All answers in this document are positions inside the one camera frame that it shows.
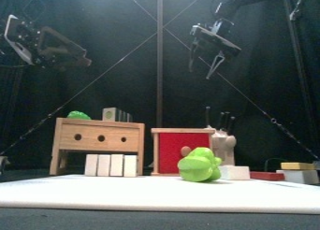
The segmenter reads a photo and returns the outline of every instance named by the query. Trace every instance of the metal rod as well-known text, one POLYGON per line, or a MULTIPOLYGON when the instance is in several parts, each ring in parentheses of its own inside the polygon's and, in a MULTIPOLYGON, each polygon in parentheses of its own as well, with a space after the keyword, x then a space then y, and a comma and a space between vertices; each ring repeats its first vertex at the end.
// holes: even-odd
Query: metal rod
POLYGON ((303 54, 301 54, 301 47, 300 47, 300 41, 296 31, 296 24, 291 20, 291 13, 292 13, 292 3, 291 0, 284 0, 285 4, 285 11, 287 11, 287 19, 288 19, 288 26, 291 31, 291 37, 292 37, 292 48, 293 48, 293 54, 295 54, 295 61, 296 61, 296 68, 297 68, 297 76, 300 80, 300 88, 304 98, 304 106, 307 111, 307 119, 308 119, 308 127, 311 131, 311 139, 313 143, 316 144, 316 148, 320 146, 319 141, 319 134, 317 134, 317 128, 315 124, 315 114, 312 110, 312 101, 311 101, 311 91, 309 91, 309 85, 307 81, 307 70, 304 66, 304 60, 303 60, 303 54))
POLYGON ((158 0, 158 93, 157 93, 157 127, 162 127, 162 51, 163 51, 163 0, 158 0))

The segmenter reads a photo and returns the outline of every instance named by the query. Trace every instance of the wooden box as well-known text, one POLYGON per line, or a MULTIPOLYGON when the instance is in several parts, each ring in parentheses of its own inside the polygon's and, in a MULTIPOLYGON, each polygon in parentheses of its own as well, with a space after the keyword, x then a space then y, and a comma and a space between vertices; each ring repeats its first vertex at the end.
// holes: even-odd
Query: wooden box
POLYGON ((67 153, 133 153, 138 155, 138 174, 143 169, 145 124, 56 119, 50 175, 64 173, 67 153))

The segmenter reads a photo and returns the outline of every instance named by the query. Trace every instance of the green toy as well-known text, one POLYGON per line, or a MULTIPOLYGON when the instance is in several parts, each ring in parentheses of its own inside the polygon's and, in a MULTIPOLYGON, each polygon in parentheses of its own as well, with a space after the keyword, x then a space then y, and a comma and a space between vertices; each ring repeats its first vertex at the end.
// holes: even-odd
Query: green toy
POLYGON ((82 113, 80 111, 71 111, 67 115, 67 118, 91 120, 91 118, 84 113, 82 113))
POLYGON ((179 160, 179 175, 187 181, 218 180, 221 162, 209 148, 198 147, 179 160))

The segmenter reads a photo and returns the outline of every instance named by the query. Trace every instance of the black background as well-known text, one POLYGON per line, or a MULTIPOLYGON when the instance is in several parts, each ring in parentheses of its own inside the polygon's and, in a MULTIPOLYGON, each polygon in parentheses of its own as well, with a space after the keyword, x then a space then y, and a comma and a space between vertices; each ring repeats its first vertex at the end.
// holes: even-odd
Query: black background
MULTIPOLYGON (((24 16, 25 1, 0 0, 3 22, 9 14, 24 16)), ((301 89, 284 0, 266 0, 241 7, 228 37, 242 52, 218 68, 210 79, 205 78, 209 66, 201 60, 195 71, 189 72, 191 26, 213 21, 212 0, 197 0, 193 4, 194 1, 162 2, 161 126, 204 128, 205 108, 210 107, 210 124, 216 127, 220 112, 230 111, 236 116, 237 165, 262 169, 270 158, 313 161, 308 151, 272 124, 262 111, 319 155, 319 0, 304 0, 301 16, 293 22, 307 91, 301 89), (305 106, 307 93, 309 108, 305 106)), ((146 124, 145 165, 149 165, 153 162, 150 128, 157 127, 158 108, 158 0, 41 2, 46 9, 36 15, 35 25, 50 26, 79 44, 87 50, 86 57, 92 64, 88 68, 71 67, 66 71, 39 66, 1 67, 3 150, 67 102, 27 139, 7 151, 11 167, 48 167, 55 118, 79 110, 91 119, 100 120, 103 108, 108 107, 127 111, 134 122, 146 124)), ((0 46, 5 53, 1 65, 20 65, 21 60, 9 51, 4 40, 0 46)), ((210 63, 213 59, 206 56, 206 61, 210 63)), ((75 156, 71 163, 83 165, 84 160, 75 156)))

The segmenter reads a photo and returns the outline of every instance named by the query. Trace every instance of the white block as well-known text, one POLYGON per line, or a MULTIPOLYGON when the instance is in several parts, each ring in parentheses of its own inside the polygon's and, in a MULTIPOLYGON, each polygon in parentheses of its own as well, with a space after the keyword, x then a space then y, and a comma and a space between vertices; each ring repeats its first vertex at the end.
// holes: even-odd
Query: white block
POLYGON ((103 109, 103 121, 106 122, 119 122, 122 119, 122 110, 118 108, 104 108, 103 109))
POLYGON ((285 181, 303 184, 319 183, 316 170, 283 170, 283 171, 285 175, 285 181))
POLYGON ((123 176, 123 154, 111 154, 110 176, 123 176))
POLYGON ((84 175, 96 176, 98 154, 87 154, 84 160, 84 175))
POLYGON ((125 155, 125 159, 123 159, 123 176, 125 177, 137 177, 138 175, 137 163, 138 163, 137 155, 125 155))
POLYGON ((111 163, 111 155, 100 154, 98 160, 98 176, 102 177, 110 176, 110 163, 111 163))
POLYGON ((218 167, 222 180, 249 180, 250 170, 248 166, 222 165, 218 167))

